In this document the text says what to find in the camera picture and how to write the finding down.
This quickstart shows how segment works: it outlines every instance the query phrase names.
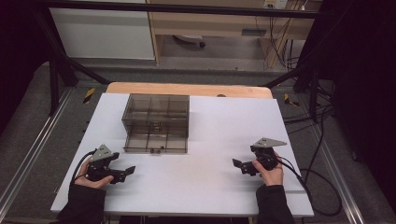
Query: cabinet door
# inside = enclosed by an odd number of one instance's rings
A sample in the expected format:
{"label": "cabinet door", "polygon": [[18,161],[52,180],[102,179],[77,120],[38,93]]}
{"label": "cabinet door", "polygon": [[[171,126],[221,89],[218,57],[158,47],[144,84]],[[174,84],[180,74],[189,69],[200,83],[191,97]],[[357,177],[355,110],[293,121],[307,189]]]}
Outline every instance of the cabinet door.
{"label": "cabinet door", "polygon": [[154,59],[147,12],[52,8],[51,14],[70,57]]}

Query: black sleeve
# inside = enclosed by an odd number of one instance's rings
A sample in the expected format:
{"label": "black sleeve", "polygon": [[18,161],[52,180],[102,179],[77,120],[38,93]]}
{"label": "black sleeve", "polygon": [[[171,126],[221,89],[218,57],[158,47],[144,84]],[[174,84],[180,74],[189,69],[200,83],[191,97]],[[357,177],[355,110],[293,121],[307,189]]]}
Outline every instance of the black sleeve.
{"label": "black sleeve", "polygon": [[58,222],[52,224],[100,224],[104,216],[106,191],[81,185],[69,189],[68,202],[61,213]]}
{"label": "black sleeve", "polygon": [[282,185],[268,187],[263,185],[257,189],[256,198],[259,206],[259,224],[294,223]]}

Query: aluminum rail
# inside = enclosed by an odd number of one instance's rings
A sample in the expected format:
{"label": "aluminum rail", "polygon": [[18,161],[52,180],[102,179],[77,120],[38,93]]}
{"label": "aluminum rail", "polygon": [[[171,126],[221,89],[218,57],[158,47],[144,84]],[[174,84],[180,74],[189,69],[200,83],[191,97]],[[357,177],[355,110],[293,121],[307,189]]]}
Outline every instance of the aluminum rail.
{"label": "aluminum rail", "polygon": [[241,7],[209,7],[167,4],[141,4],[141,3],[114,3],[93,1],[64,1],[64,0],[36,0],[34,3],[42,7],[73,8],[114,11],[147,11],[147,12],[174,12],[194,14],[215,14],[257,17],[281,17],[300,19],[331,19],[336,16],[330,12],[317,12],[305,10],[284,10],[267,8],[241,8]]}
{"label": "aluminum rail", "polygon": [[[306,101],[305,97],[298,96],[298,99],[303,106],[304,111],[307,112],[308,102]],[[311,129],[314,132],[315,137],[319,141],[321,136],[320,128],[318,127],[318,125],[314,125],[315,123],[312,119],[310,120],[310,124],[312,125]],[[320,148],[320,156],[323,159],[324,164],[326,165],[332,182],[340,193],[344,210],[346,212],[346,216],[349,219],[349,222],[352,224],[363,224],[364,219],[361,215],[361,210],[357,206],[355,199],[353,198],[352,193],[350,192],[350,189],[347,185],[347,182],[345,181],[344,176],[342,175],[340,168],[337,165],[337,162],[332,156],[332,152],[330,151],[325,139],[323,139]]]}
{"label": "aluminum rail", "polygon": [[0,223],[2,223],[8,209],[17,197],[17,194],[20,191],[23,182],[32,170],[32,167],[35,164],[35,161],[37,160],[41,149],[44,147],[48,138],[50,137],[50,134],[56,123],[58,122],[59,117],[64,112],[64,109],[69,100],[69,96],[71,95],[73,90],[74,88],[68,88],[64,91],[64,94],[60,100],[60,106],[55,111],[55,113],[47,119],[44,127],[41,129],[40,134],[35,139],[35,142],[30,147],[29,152],[26,154],[23,162],[18,168],[18,171],[12,177],[12,180],[9,182],[6,190],[3,192],[0,198]]}

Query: transparent storage container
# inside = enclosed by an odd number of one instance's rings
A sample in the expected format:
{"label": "transparent storage container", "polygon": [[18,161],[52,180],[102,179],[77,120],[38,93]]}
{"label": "transparent storage container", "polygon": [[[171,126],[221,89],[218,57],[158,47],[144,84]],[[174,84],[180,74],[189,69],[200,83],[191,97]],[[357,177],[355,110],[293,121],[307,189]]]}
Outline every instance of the transparent storage container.
{"label": "transparent storage container", "polygon": [[136,153],[187,153],[190,97],[131,94],[122,116],[124,150]]}

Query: white tabletop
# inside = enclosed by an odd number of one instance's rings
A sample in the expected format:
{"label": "white tabletop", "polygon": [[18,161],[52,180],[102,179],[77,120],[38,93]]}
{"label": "white tabletop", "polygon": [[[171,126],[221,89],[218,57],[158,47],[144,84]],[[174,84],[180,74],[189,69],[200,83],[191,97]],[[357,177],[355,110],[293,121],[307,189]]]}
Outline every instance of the white tabletop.
{"label": "white tabletop", "polygon": [[[120,153],[110,168],[136,166],[124,183],[106,187],[105,211],[113,215],[257,215],[255,191],[262,180],[242,175],[232,159],[253,161],[250,146],[262,137],[287,142],[274,149],[299,172],[276,100],[191,96],[188,153],[150,155],[123,151],[127,135],[121,118],[128,97],[102,95],[51,211],[59,212],[67,203],[68,184],[79,160],[102,144]],[[290,211],[296,217],[313,216],[304,189],[284,170]]]}

